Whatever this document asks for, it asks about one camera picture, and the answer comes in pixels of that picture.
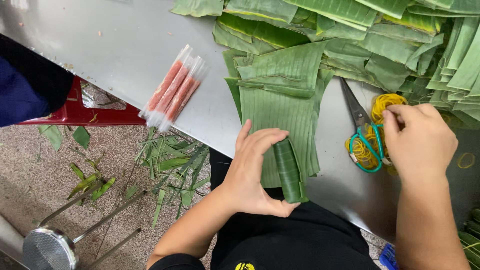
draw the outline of teal scissors handle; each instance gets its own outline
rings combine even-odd
[[[383,127],[384,125],[380,124],[380,125],[376,125],[374,123],[371,123],[370,124],[373,128],[373,131],[375,132],[375,137],[377,138],[377,143],[378,143],[378,153],[375,152],[375,150],[373,150],[372,146],[370,145],[370,143],[367,141],[367,139],[365,139],[365,137],[363,136],[362,132],[361,132],[361,127],[358,127],[357,129],[357,133],[355,135],[352,136],[352,138],[350,139],[350,154],[353,154],[353,140],[355,138],[359,138],[368,148],[368,150],[373,154],[373,156],[378,160],[378,166],[375,168],[375,169],[366,169],[364,168],[360,162],[356,162],[357,166],[360,167],[360,169],[362,169],[364,172],[369,172],[369,173],[373,173],[373,172],[378,172],[382,165],[383,165],[383,159],[385,157],[384,155],[384,147],[383,147],[383,144],[382,144],[382,140],[380,139],[380,133],[378,132],[378,128],[379,127]]]

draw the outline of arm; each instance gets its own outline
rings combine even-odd
[[[405,124],[402,130],[394,113]],[[389,106],[384,130],[402,183],[396,222],[400,268],[469,270],[445,175],[458,145],[455,134],[430,104]]]
[[[161,258],[186,253],[201,258],[213,236],[236,212],[287,217],[300,203],[274,200],[260,184],[263,154],[288,135],[278,128],[248,135],[247,120],[235,144],[235,158],[223,183],[192,207],[162,236],[147,262],[147,269]]]

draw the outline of yellow logo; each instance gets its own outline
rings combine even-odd
[[[235,270],[255,270],[255,267],[253,267],[251,263],[241,262],[237,264],[237,266],[235,267]]]

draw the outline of scissors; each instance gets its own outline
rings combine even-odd
[[[377,125],[370,119],[367,112],[363,109],[363,107],[358,102],[357,98],[353,95],[352,90],[350,89],[350,87],[348,86],[344,78],[340,78],[340,83],[342,86],[343,93],[345,95],[345,99],[347,101],[348,109],[350,110],[353,122],[356,127],[356,131],[357,131],[357,133],[350,138],[350,145],[349,145],[350,157],[355,162],[355,164],[364,172],[369,172],[369,173],[377,172],[382,167],[383,159],[385,157],[383,144],[381,141],[380,133],[378,131],[378,128],[383,127],[384,125],[382,124]],[[364,136],[364,134],[366,133],[367,125],[370,125],[373,128],[373,131],[375,132],[375,137],[378,144],[378,153],[373,149],[372,145]],[[362,166],[361,162],[359,162],[357,157],[354,155],[353,141],[356,138],[359,138],[364,143],[364,145],[368,148],[368,150],[373,154],[373,156],[378,160],[378,166],[376,168],[366,169],[365,167]]]

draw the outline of stool leg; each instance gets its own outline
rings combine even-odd
[[[58,214],[62,213],[63,211],[65,211],[67,208],[69,208],[70,206],[74,205],[76,202],[78,202],[79,200],[87,197],[88,195],[90,195],[90,193],[94,192],[95,190],[99,189],[103,184],[102,183],[98,183],[96,184],[93,188],[89,189],[87,192],[83,193],[82,195],[76,197],[75,199],[73,199],[72,201],[70,201],[69,203],[67,203],[66,205],[62,206],[60,209],[58,209],[57,211],[51,213],[48,217],[44,218],[42,221],[40,221],[40,223],[38,224],[38,226],[43,226],[45,225],[45,223],[47,223],[50,219],[56,217]]]
[[[140,194],[135,196],[133,199],[130,201],[124,203],[122,206],[118,207],[115,209],[113,212],[111,212],[108,216],[104,217],[102,220],[99,222],[95,223],[92,227],[88,228],[85,232],[83,232],[81,235],[77,236],[74,240],[73,243],[76,244],[78,241],[82,240],[85,236],[87,236],[89,233],[93,232],[96,228],[100,227],[103,223],[107,222],[109,219],[113,218],[116,214],[118,214],[120,211],[124,210],[127,208],[130,204],[132,204],[134,201],[140,199],[143,197],[147,192],[142,191]]]
[[[99,263],[101,263],[103,260],[105,260],[106,257],[110,256],[115,250],[117,250],[119,247],[121,247],[124,243],[128,242],[130,239],[134,238],[139,232],[141,231],[140,228],[136,229],[133,233],[131,233],[127,238],[123,239],[120,243],[118,243],[116,246],[114,246],[111,250],[106,252],[105,254],[102,255],[102,257],[98,258],[96,261],[94,261],[91,265],[89,265],[86,269],[93,269],[95,266],[97,266]]]

